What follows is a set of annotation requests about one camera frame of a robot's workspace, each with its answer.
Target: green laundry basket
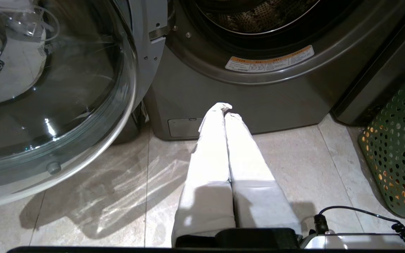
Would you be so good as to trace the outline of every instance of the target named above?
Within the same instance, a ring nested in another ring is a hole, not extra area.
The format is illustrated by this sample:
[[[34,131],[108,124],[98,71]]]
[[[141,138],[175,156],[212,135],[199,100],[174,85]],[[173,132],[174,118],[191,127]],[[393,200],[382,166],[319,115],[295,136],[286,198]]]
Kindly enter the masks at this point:
[[[405,85],[359,136],[387,205],[405,217]]]

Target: tile grout line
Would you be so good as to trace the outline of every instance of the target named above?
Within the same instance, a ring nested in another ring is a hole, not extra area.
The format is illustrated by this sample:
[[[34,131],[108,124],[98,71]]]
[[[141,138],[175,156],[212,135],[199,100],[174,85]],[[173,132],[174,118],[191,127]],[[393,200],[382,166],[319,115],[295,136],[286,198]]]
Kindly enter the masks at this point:
[[[323,138],[324,145],[328,149],[329,156],[331,157],[331,161],[334,164],[335,170],[337,171],[337,175],[339,175],[340,181],[342,182],[343,188],[345,189],[346,195],[348,196],[349,203],[351,204],[352,207],[354,207],[354,205],[352,204],[352,201],[351,201],[351,197],[348,194],[348,190],[345,187],[345,183],[343,182],[342,176],[340,176],[339,169],[337,168],[337,165],[334,162],[334,158],[332,158],[331,151],[329,150],[328,144],[326,143],[326,140],[324,139],[324,135],[321,132],[321,129],[320,129],[319,125],[317,125],[317,129],[320,132],[321,137]],[[359,221],[359,225],[360,225],[360,228],[362,229],[362,232],[365,232],[364,227],[362,226],[362,223],[360,222],[359,215],[357,215],[356,211],[354,211],[354,213],[355,213],[355,216],[357,217],[357,221]]]
[[[145,226],[144,226],[144,233],[143,233],[143,248],[146,247],[146,216],[148,213],[148,183],[149,183],[149,141],[151,139],[151,127],[148,129],[148,164],[146,165],[146,193],[145,193]]]
[[[38,222],[38,218],[40,217],[41,207],[43,206],[43,200],[45,200],[46,191],[47,190],[45,190],[45,192],[43,192],[43,197],[41,199],[40,208],[38,208],[37,219],[35,219],[34,228],[32,229],[31,239],[29,240],[29,246],[31,246],[32,238],[34,237],[35,229],[37,228],[37,222]]]

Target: coiled cord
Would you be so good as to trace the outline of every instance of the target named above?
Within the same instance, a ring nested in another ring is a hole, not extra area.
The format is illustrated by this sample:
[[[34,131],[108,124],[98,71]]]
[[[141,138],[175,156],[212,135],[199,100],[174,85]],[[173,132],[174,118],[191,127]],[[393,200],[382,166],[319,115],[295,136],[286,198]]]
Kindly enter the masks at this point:
[[[366,214],[375,216],[377,218],[380,218],[380,219],[383,219],[383,220],[386,220],[386,221],[395,222],[395,224],[392,225],[392,229],[395,232],[397,232],[400,235],[401,239],[405,242],[405,226],[399,220],[390,219],[390,218],[378,215],[376,213],[368,212],[368,211],[358,209],[358,208],[347,207],[347,206],[331,206],[331,207],[327,207],[327,208],[324,208],[323,210],[321,210],[318,215],[321,215],[325,211],[327,211],[329,209],[334,209],[334,208],[350,209],[350,210],[354,210],[354,211],[357,211],[357,212],[366,213]]]

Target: warning label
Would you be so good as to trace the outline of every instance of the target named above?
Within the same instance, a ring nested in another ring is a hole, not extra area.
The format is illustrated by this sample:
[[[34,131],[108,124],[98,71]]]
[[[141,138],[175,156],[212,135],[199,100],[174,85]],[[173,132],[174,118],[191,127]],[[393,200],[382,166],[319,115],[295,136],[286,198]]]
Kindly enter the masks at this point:
[[[225,68],[238,72],[268,72],[295,65],[314,55],[314,50],[312,46],[309,45],[299,51],[288,54],[287,56],[267,60],[248,60],[232,56]]]

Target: beige floor tile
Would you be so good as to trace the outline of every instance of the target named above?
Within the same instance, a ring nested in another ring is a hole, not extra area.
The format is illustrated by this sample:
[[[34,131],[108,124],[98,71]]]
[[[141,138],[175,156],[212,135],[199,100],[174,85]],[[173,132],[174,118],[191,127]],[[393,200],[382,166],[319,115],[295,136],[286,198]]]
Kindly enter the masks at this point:
[[[31,245],[144,246],[149,128],[46,191]]]
[[[254,140],[276,181],[302,223],[303,234],[314,228],[313,216],[332,205],[351,206],[347,192],[317,126],[260,134]],[[362,232],[355,214],[326,213],[337,233]]]
[[[174,216],[196,141],[149,141],[146,247],[171,247]]]
[[[29,245],[40,211],[41,197],[26,197],[0,206],[0,253]]]
[[[339,125],[328,115],[319,125],[320,131],[329,148],[337,170],[347,189],[348,196],[354,207],[377,213],[389,218],[405,220],[394,216],[387,210],[383,197],[374,182],[373,176],[366,165],[365,159],[357,144],[358,132]],[[352,211],[344,210],[348,215]],[[392,223],[373,216],[358,213],[360,223],[367,233],[392,233]]]

